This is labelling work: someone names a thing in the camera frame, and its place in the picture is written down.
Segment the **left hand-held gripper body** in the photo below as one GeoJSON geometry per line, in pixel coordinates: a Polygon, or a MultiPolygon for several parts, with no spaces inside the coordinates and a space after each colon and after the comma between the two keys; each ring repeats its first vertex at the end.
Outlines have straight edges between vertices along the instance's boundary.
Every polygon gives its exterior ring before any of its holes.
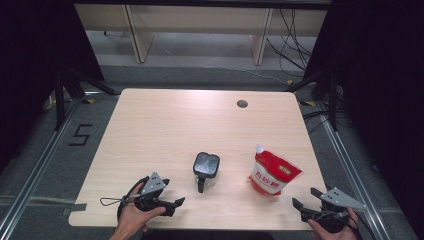
{"type": "Polygon", "coordinates": [[[148,212],[158,207],[164,207],[165,202],[161,201],[159,196],[167,186],[164,186],[162,180],[157,172],[153,172],[144,180],[144,184],[137,191],[137,197],[134,200],[135,206],[139,210],[148,212]]]}

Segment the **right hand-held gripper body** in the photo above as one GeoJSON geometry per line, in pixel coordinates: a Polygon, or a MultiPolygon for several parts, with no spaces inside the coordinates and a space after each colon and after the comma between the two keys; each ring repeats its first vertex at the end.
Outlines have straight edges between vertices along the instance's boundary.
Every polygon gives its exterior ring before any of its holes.
{"type": "Polygon", "coordinates": [[[348,225],[348,208],[365,209],[365,204],[357,201],[338,188],[329,190],[318,199],[321,201],[320,211],[310,209],[312,211],[311,215],[300,213],[301,221],[307,222],[309,219],[313,219],[330,233],[340,232],[348,225]]]}

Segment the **red and white sugar pouch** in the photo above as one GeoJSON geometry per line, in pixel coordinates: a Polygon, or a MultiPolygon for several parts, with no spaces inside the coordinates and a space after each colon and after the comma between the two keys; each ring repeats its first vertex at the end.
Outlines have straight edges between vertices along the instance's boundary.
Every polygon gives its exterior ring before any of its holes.
{"type": "Polygon", "coordinates": [[[254,190],[264,196],[278,196],[284,187],[302,173],[284,158],[255,146],[255,163],[249,180],[254,190]]]}

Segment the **clear container with black lid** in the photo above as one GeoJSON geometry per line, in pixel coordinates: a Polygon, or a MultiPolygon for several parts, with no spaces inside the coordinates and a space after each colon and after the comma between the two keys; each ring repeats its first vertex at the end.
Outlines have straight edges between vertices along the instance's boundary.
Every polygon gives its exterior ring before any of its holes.
{"type": "Polygon", "coordinates": [[[193,164],[193,173],[197,176],[197,188],[199,193],[204,192],[207,179],[216,177],[220,165],[220,158],[215,154],[200,152],[193,164]]]}

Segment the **person's right hand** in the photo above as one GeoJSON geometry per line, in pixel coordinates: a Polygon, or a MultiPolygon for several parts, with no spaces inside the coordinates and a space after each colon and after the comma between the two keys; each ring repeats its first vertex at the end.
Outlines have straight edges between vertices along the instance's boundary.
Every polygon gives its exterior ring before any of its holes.
{"type": "Polygon", "coordinates": [[[309,219],[307,223],[314,230],[314,236],[320,240],[358,240],[358,216],[352,208],[347,209],[349,213],[348,225],[342,231],[329,233],[318,222],[309,219]]]}

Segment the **person's left hand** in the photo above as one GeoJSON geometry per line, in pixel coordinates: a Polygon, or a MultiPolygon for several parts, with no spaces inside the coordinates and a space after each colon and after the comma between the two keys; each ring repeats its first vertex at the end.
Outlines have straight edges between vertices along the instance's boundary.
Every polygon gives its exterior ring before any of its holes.
{"type": "Polygon", "coordinates": [[[162,215],[165,211],[166,209],[164,207],[158,207],[148,212],[143,212],[133,203],[128,203],[122,209],[116,229],[130,232],[146,232],[148,221],[162,215]]]}

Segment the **grey tape strip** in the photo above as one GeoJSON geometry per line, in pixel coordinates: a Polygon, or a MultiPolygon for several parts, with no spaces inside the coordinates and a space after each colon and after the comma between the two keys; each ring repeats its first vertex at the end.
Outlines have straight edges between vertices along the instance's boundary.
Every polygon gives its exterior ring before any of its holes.
{"type": "Polygon", "coordinates": [[[86,203],[73,204],[70,207],[64,208],[62,211],[63,216],[69,216],[72,212],[85,211],[87,207],[86,203]]]}

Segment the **black metal stand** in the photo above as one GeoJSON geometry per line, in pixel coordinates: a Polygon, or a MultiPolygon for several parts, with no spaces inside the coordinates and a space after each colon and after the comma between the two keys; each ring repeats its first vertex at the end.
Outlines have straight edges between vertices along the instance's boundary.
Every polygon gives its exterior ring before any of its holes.
{"type": "Polygon", "coordinates": [[[311,93],[311,96],[314,100],[323,100],[325,96],[328,97],[329,105],[327,113],[329,115],[329,123],[333,130],[337,131],[337,80],[331,71],[318,71],[314,74],[311,74],[310,76],[304,77],[299,83],[290,86],[287,89],[287,92],[294,93],[295,91],[311,83],[315,84],[315,87],[311,93]]]}
{"type": "Polygon", "coordinates": [[[72,99],[82,99],[85,96],[85,92],[80,85],[80,82],[86,82],[89,85],[101,90],[102,92],[116,96],[119,92],[106,86],[100,81],[84,74],[83,72],[77,71],[70,67],[62,67],[58,70],[55,76],[55,97],[56,97],[56,127],[55,130],[59,130],[65,122],[65,99],[64,89],[67,90],[72,99]]]}

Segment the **black curtain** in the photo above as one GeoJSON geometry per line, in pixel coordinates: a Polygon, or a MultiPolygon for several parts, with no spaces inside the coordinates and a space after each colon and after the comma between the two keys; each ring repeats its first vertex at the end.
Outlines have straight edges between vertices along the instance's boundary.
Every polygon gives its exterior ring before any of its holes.
{"type": "Polygon", "coordinates": [[[306,72],[332,55],[353,123],[424,240],[424,0],[331,0],[306,72]]]}
{"type": "Polygon", "coordinates": [[[104,79],[73,0],[0,0],[0,172],[67,67],[104,79]]]}

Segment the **aluminium floor rail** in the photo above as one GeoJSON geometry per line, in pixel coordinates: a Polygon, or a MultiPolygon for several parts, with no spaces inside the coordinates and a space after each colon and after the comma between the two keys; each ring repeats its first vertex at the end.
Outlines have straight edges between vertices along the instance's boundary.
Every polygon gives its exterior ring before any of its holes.
{"type": "Polygon", "coordinates": [[[9,240],[12,235],[80,105],[81,102],[79,100],[74,100],[69,104],[69,108],[65,114],[65,120],[59,128],[53,132],[52,137],[49,139],[47,146],[38,158],[25,184],[21,188],[19,194],[14,198],[5,217],[0,222],[0,240],[9,240]]]}
{"type": "Polygon", "coordinates": [[[321,116],[321,120],[357,199],[365,204],[363,212],[376,240],[391,240],[383,219],[372,201],[370,194],[367,192],[359,172],[356,170],[338,132],[333,129],[329,119],[321,116]]]}

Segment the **light wooden desk frame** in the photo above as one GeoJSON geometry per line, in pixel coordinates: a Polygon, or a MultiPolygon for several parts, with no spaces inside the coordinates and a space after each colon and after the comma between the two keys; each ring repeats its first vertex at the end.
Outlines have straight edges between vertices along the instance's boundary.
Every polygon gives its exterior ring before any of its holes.
{"type": "Polygon", "coordinates": [[[279,10],[77,3],[75,8],[86,30],[129,33],[139,63],[146,61],[154,35],[170,32],[247,35],[253,62],[259,65],[265,50],[265,38],[289,33],[282,20],[294,21],[293,33],[316,37],[326,16],[324,10],[293,7],[279,10]]]}

